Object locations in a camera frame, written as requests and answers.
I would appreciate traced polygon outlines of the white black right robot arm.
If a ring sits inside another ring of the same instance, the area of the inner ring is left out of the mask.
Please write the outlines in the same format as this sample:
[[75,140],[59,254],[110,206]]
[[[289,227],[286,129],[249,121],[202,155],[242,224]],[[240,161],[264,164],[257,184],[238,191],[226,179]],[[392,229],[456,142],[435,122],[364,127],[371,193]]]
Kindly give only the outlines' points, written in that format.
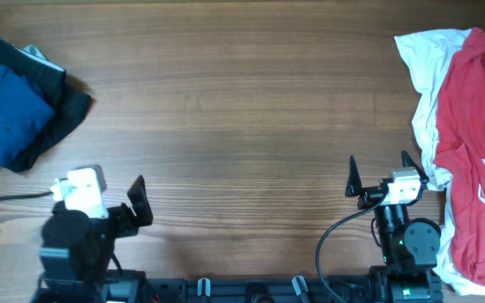
[[384,264],[369,273],[349,276],[338,287],[348,302],[437,303],[444,299],[437,265],[441,229],[426,218],[411,219],[408,207],[421,200],[429,177],[406,151],[402,167],[391,170],[377,186],[362,185],[354,157],[349,159],[345,195],[358,199],[359,210],[371,210],[371,232]]

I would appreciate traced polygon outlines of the light grey garment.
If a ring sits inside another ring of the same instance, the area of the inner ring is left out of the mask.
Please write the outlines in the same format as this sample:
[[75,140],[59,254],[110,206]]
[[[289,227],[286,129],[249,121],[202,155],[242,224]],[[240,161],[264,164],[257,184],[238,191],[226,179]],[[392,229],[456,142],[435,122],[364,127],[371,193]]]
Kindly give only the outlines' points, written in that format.
[[56,70],[58,72],[65,72],[65,70],[62,67],[57,66],[52,62],[49,62],[48,59],[34,45],[27,45],[25,48],[21,50],[17,48],[15,45],[13,46],[13,48],[16,51],[19,51],[22,56],[27,56],[32,61],[38,62],[43,66],[47,66],[48,68]]

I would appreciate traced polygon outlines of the red printed t-shirt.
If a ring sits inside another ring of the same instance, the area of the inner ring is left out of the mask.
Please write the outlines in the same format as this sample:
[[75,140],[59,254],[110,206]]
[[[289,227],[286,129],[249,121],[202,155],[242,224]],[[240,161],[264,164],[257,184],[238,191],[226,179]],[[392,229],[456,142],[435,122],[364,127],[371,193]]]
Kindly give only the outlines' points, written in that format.
[[485,286],[485,32],[474,28],[451,60],[438,97],[434,164],[452,174],[457,270]]

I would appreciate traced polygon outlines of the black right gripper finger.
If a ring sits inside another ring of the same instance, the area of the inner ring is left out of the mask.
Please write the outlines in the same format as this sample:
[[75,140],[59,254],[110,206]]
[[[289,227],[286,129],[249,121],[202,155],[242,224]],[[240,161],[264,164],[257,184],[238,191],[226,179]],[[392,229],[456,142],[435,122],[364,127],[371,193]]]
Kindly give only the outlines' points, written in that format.
[[349,158],[349,176],[347,179],[346,197],[355,197],[363,194],[362,182],[360,179],[359,169],[357,167],[354,155]]
[[424,172],[424,170],[422,168],[420,168],[415,163],[415,161],[410,157],[410,155],[408,154],[408,152],[406,150],[401,151],[401,157],[402,157],[402,165],[404,167],[413,167],[419,175],[420,183],[422,185],[427,185],[428,182],[429,182],[428,175]]

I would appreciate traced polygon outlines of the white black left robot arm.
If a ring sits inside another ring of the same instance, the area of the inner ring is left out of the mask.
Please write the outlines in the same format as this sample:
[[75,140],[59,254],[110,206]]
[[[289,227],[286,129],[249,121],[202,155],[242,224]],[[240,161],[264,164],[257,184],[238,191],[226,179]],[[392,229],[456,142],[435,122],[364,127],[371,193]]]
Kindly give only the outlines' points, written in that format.
[[115,256],[115,240],[133,237],[153,221],[145,181],[139,176],[127,192],[131,206],[108,208],[109,217],[92,219],[56,203],[43,225],[39,277],[33,302],[159,302],[143,271],[125,270]]

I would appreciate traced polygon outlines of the white t-shirt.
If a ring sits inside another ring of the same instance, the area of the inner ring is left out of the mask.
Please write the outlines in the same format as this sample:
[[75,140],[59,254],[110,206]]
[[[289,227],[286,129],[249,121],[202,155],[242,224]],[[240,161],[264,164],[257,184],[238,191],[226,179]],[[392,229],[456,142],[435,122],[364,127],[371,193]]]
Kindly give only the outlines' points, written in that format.
[[453,55],[460,51],[469,29],[434,29],[394,38],[400,57],[410,72],[415,90],[421,94],[412,120],[413,133],[421,149],[421,163],[429,176],[429,189],[445,192],[444,225],[434,271],[459,295],[485,295],[485,286],[465,278],[452,261],[450,252],[456,224],[450,203],[452,174],[433,164],[439,134],[436,128],[438,94]]

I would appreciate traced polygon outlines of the blue polo shirt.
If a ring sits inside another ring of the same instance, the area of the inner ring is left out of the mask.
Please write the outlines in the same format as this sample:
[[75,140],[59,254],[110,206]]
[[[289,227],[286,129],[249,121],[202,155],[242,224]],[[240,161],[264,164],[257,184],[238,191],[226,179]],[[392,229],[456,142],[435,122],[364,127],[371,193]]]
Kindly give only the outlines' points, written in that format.
[[7,166],[54,116],[40,88],[0,65],[0,166]]

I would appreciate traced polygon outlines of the black shorts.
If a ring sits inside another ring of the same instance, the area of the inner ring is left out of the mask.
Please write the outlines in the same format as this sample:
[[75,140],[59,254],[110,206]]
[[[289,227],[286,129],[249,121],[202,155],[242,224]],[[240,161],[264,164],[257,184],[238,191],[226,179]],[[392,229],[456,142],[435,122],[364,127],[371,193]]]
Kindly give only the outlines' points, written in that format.
[[86,118],[91,97],[67,83],[67,71],[58,72],[22,56],[0,37],[0,65],[10,67],[38,85],[45,101],[54,109],[54,117],[22,150],[6,169],[22,173],[34,166],[37,158],[72,133]]

